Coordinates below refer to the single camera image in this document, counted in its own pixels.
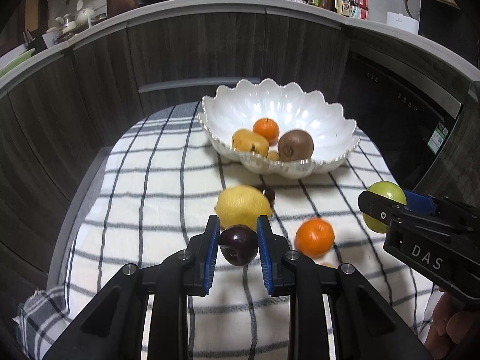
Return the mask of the person's right hand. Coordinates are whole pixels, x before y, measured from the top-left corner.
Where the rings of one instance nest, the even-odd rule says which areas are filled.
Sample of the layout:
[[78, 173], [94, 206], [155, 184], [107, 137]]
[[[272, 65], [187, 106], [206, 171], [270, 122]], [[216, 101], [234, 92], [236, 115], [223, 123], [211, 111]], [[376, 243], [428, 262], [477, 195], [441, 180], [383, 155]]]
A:
[[467, 310], [462, 302], [444, 292], [433, 309], [425, 341], [433, 359], [442, 359], [453, 344], [459, 345], [478, 319], [479, 312]]

